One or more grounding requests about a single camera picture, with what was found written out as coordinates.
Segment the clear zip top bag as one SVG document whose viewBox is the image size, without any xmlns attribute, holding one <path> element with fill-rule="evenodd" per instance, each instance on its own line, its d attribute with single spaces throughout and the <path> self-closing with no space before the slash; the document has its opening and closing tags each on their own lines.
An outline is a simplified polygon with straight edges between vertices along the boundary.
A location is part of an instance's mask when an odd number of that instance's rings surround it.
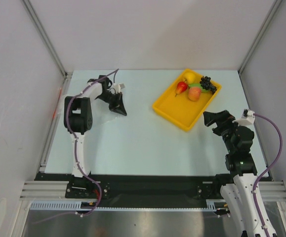
<svg viewBox="0 0 286 237">
<path fill-rule="evenodd" d="M 59 98 L 58 105 L 54 111 L 53 117 L 54 118 L 61 118 L 63 119 L 64 115 L 64 101 L 67 96 L 73 96 L 73 94 L 62 94 Z M 103 125 L 105 123 L 108 123 L 110 121 L 113 121 L 115 119 L 119 119 L 122 117 L 122 115 L 111 112 L 109 110 L 109 105 L 105 103 L 102 100 L 96 99 L 91 101 L 91 107 L 92 107 L 92 115 L 94 119 L 94 127 L 98 127 L 100 125 Z"/>
</svg>

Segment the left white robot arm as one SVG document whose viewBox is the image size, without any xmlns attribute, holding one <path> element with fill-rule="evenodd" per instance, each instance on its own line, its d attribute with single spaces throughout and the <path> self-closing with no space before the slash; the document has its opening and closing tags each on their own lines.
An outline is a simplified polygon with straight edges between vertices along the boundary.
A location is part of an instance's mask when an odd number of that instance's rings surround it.
<svg viewBox="0 0 286 237">
<path fill-rule="evenodd" d="M 78 95 L 65 97 L 64 126 L 73 145 L 72 178 L 67 185 L 66 198 L 101 198 L 101 187 L 90 178 L 91 168 L 85 161 L 85 135 L 93 125 L 91 104 L 99 99 L 108 104 L 111 112 L 126 116 L 122 93 L 124 88 L 124 84 L 100 75 L 97 79 L 90 79 Z"/>
</svg>

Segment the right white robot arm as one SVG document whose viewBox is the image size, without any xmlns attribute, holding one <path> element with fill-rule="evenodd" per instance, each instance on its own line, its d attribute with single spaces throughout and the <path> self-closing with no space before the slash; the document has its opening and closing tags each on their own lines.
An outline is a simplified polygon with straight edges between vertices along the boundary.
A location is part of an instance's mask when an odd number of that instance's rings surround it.
<svg viewBox="0 0 286 237">
<path fill-rule="evenodd" d="M 222 137 L 228 151 L 225 163 L 228 174 L 219 174 L 213 184 L 213 194 L 224 198 L 241 237 L 275 237 L 273 227 L 260 193 L 259 181 L 263 177 L 257 169 L 250 153 L 255 137 L 248 127 L 255 120 L 251 110 L 244 110 L 236 119 L 227 110 L 212 113 L 204 112 L 204 124 L 216 124 L 212 132 Z"/>
</svg>

